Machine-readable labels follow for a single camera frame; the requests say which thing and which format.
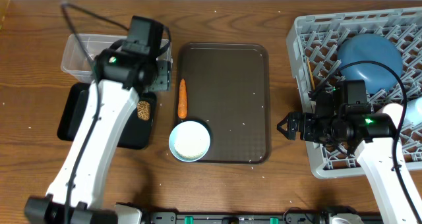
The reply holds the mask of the orange carrot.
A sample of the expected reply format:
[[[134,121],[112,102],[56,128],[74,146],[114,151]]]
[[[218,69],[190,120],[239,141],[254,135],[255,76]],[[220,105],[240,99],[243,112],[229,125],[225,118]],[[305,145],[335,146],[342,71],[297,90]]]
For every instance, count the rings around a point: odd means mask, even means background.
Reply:
[[[187,99],[187,86],[185,79],[182,78],[179,83],[179,101],[177,114],[180,119],[185,119],[188,113],[188,99]]]

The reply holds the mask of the brown food scrap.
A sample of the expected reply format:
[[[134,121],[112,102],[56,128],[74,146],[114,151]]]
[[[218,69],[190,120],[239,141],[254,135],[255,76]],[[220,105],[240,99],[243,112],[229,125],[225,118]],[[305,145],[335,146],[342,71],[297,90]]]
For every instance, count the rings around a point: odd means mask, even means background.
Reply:
[[[139,101],[137,104],[137,116],[143,121],[148,121],[151,114],[151,105],[147,101]]]

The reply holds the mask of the light blue cup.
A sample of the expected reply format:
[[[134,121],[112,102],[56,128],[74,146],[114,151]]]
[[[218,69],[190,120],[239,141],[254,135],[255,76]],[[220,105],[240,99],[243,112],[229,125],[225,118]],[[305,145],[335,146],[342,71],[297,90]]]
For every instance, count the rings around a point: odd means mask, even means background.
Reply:
[[[422,97],[407,102],[404,124],[417,126],[422,122]]]

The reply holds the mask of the large blue bowl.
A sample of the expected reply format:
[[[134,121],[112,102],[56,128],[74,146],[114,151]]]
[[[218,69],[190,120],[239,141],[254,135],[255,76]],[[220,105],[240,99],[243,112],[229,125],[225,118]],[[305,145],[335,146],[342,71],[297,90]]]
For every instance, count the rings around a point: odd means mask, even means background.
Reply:
[[[348,39],[340,46],[337,59],[341,62],[340,72],[345,79],[364,80],[369,94],[389,91],[397,84],[390,72],[374,63],[382,63],[398,76],[404,67],[395,45],[376,34],[359,34]]]

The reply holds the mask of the small pink cup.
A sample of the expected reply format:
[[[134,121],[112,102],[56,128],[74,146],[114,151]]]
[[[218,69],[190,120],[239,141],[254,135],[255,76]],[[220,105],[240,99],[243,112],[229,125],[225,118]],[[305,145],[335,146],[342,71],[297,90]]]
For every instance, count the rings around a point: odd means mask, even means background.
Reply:
[[[399,121],[402,116],[403,106],[399,103],[389,103],[380,108],[377,113],[384,113],[389,115],[392,120]]]

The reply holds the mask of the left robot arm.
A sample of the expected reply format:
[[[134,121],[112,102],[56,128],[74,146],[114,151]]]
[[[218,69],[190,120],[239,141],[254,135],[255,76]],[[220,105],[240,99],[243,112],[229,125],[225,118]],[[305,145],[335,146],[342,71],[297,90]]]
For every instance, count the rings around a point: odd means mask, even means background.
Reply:
[[[29,197],[30,223],[144,223],[140,208],[116,204],[103,210],[106,177],[119,139],[144,92],[169,89],[171,70],[158,58],[171,40],[161,22],[134,16],[125,39],[89,60],[94,79],[67,158],[43,198]]]

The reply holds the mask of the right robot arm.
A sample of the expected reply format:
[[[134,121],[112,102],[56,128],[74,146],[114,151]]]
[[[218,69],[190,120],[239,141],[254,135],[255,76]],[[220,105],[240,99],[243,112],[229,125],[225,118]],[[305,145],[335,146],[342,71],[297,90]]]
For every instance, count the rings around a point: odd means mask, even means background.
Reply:
[[[288,140],[300,138],[340,149],[363,169],[384,223],[420,223],[421,197],[399,143],[401,121],[373,113],[363,80],[341,81],[316,95],[314,113],[290,112],[277,125]]]

